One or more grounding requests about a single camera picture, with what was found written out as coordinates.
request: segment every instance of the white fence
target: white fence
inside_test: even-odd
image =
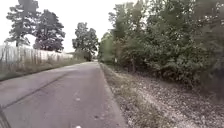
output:
[[[68,59],[72,58],[72,55],[65,53],[48,52],[42,50],[34,50],[24,47],[12,47],[8,45],[0,46],[0,61],[14,62],[21,61],[24,59],[38,58],[41,60],[48,60],[49,58],[53,60],[58,59]]]

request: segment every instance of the overcast sky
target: overcast sky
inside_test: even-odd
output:
[[[4,0],[0,9],[0,44],[9,37],[11,22],[6,19],[9,7],[18,4],[18,0]],[[65,26],[66,37],[63,42],[65,52],[74,51],[72,38],[75,37],[75,29],[78,22],[87,22],[89,28],[94,28],[100,39],[103,34],[111,28],[108,21],[108,13],[113,10],[115,4],[136,0],[37,0],[40,11],[48,9],[55,12],[60,22]]]

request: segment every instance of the tree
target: tree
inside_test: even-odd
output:
[[[16,41],[16,47],[25,44],[29,45],[28,39],[25,35],[35,35],[36,21],[39,17],[38,2],[35,0],[29,0],[29,4],[20,3],[15,7],[10,7],[10,12],[7,15],[7,19],[13,22],[12,29],[9,34],[11,37],[6,39],[6,42]]]
[[[55,13],[44,10],[36,27],[36,41],[34,49],[59,52],[63,50],[62,41],[65,32]]]
[[[98,59],[102,62],[115,62],[115,48],[111,33],[105,33],[99,44]]]
[[[113,44],[120,66],[190,86],[214,68],[224,71],[223,0],[138,0],[114,10],[113,38],[102,39],[99,57]]]
[[[78,23],[75,31],[76,39],[72,39],[73,47],[82,50],[84,57],[91,60],[91,56],[97,51],[98,38],[93,28],[88,29],[87,23]]]

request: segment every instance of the green foliage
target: green foliage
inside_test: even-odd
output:
[[[110,33],[105,33],[101,39],[99,45],[98,58],[102,62],[114,63],[115,52],[114,52],[113,36]]]
[[[223,63],[222,0],[138,0],[114,10],[113,38],[101,42],[100,58],[109,51],[121,66],[190,86]]]
[[[62,41],[65,37],[63,28],[64,26],[59,22],[55,13],[44,10],[36,27],[34,49],[56,52],[63,50]]]
[[[86,60],[91,61],[92,55],[97,51],[98,38],[93,28],[88,28],[87,23],[78,23],[75,30],[76,39],[72,39],[73,47],[84,54]]]
[[[15,7],[10,7],[10,12],[7,15],[7,19],[12,21],[12,29],[9,34],[10,37],[5,42],[16,41],[16,46],[29,45],[29,41],[25,38],[25,35],[35,33],[36,21],[39,16],[38,2],[35,0],[29,0],[29,4],[19,4]]]

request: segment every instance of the road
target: road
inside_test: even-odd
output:
[[[125,128],[97,62],[0,83],[0,104],[12,128]]]

